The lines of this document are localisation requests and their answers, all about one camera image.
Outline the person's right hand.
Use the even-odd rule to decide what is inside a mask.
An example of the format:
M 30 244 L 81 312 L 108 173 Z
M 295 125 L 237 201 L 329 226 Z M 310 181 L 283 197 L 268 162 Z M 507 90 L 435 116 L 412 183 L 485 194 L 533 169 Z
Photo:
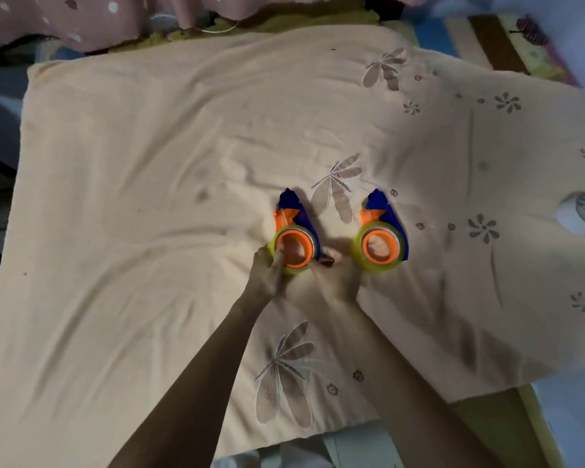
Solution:
M 307 269 L 293 277 L 284 291 L 285 297 L 299 309 L 317 318 L 328 314 L 361 313 L 358 293 L 362 272 L 354 259 L 344 254 L 342 263 L 333 267 Z

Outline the person's left hand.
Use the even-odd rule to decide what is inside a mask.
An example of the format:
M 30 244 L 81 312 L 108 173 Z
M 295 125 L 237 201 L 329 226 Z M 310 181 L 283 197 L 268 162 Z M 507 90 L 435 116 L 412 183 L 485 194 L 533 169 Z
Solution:
M 280 277 L 270 275 L 268 268 L 272 257 L 273 254 L 266 245 L 254 254 L 248 282 L 242 292 L 243 299 L 251 308 L 264 309 L 278 292 L 282 275 Z

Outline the blue orange tape dispenser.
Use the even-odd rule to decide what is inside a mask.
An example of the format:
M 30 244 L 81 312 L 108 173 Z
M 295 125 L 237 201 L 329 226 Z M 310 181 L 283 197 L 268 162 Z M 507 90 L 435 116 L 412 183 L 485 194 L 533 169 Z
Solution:
M 312 260 L 320 259 L 318 233 L 295 191 L 286 188 L 281 193 L 273 219 L 275 233 L 267 248 L 274 255 L 280 246 L 284 247 L 283 275 L 300 274 Z
M 408 259 L 406 230 L 383 191 L 376 188 L 366 197 L 359 220 L 359 231 L 351 243 L 351 255 L 359 267 L 381 273 Z

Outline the person's right forearm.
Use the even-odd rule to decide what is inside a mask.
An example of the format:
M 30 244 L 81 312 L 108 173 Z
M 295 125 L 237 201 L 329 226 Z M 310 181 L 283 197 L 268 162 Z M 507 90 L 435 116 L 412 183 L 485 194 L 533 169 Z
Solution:
M 356 301 L 330 302 L 329 317 L 404 468 L 504 468 Z

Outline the person's left forearm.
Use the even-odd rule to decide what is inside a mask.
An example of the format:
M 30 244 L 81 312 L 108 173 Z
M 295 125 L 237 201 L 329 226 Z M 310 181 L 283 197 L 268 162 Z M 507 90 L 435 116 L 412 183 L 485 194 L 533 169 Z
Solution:
M 241 294 L 108 468 L 210 468 L 251 331 L 274 295 Z

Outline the beige floral blanket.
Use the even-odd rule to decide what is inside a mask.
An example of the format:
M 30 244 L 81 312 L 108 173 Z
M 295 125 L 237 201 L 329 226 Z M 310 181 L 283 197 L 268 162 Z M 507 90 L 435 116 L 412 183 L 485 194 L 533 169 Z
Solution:
M 106 468 L 245 287 L 295 191 L 348 248 L 375 188 L 408 259 L 363 310 L 449 402 L 585 368 L 585 93 L 371 25 L 29 70 L 0 265 L 0 468 Z

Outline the light green mat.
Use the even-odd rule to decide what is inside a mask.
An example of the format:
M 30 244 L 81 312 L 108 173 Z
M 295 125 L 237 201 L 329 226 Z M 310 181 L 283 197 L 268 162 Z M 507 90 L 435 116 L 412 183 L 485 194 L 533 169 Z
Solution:
M 505 468 L 566 468 L 533 385 L 451 404 Z

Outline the olive green cloth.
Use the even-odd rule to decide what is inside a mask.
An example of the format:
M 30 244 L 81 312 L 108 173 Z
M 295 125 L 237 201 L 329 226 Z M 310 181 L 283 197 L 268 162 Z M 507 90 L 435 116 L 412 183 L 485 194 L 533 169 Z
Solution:
M 312 4 L 269 5 L 257 14 L 233 22 L 215 17 L 212 26 L 203 30 L 155 30 L 148 37 L 109 48 L 109 53 L 128 52 L 162 46 L 173 42 L 202 38 L 227 37 L 242 33 L 282 33 L 289 30 L 318 25 L 379 25 L 380 17 L 365 9 L 363 0 L 328 0 Z

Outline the white round container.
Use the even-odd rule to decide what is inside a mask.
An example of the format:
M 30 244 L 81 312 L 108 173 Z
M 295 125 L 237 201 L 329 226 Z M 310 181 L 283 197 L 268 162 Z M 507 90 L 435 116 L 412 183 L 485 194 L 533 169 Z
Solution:
M 585 191 L 576 191 L 565 197 L 554 217 L 569 233 L 585 236 Z

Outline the colourful patterned mat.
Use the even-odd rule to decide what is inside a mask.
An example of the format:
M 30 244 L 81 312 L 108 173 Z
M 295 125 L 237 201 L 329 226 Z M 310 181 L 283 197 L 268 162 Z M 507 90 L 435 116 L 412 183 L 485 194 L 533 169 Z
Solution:
M 483 69 L 518 72 L 579 86 L 531 15 L 480 14 L 410 23 L 413 43 Z

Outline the pink dotted cloth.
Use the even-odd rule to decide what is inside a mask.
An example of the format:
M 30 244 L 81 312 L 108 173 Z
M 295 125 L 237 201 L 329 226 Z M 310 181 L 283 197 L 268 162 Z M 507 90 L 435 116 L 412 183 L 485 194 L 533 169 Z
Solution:
M 169 14 L 189 29 L 205 12 L 243 20 L 269 4 L 321 1 L 327 0 L 0 0 L 0 47 L 43 35 L 90 52 L 139 38 L 156 14 Z

